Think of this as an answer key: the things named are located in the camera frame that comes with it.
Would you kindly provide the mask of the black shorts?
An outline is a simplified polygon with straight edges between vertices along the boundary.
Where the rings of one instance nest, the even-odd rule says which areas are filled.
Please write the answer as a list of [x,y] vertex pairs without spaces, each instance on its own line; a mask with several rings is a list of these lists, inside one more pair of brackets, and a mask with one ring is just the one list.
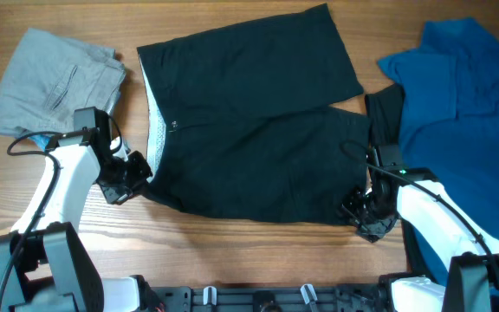
[[326,4],[141,46],[146,198],[207,218],[346,225],[370,121]]

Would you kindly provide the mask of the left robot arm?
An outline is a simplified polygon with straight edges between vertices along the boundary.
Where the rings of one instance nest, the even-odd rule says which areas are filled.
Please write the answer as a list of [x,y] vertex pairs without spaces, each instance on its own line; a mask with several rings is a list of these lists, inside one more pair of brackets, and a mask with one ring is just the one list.
[[0,236],[0,311],[162,310],[142,276],[101,277],[77,234],[91,186],[124,203],[151,174],[144,156],[98,127],[49,136],[34,197]]

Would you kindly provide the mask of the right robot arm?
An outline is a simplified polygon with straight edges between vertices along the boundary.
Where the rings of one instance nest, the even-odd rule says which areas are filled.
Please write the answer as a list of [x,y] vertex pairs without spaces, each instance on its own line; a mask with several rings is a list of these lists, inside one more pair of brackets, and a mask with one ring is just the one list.
[[429,170],[370,166],[372,189],[354,188],[340,213],[359,236],[375,242],[397,219],[416,229],[444,263],[445,285],[426,274],[379,281],[384,311],[499,311],[499,240],[477,225]]

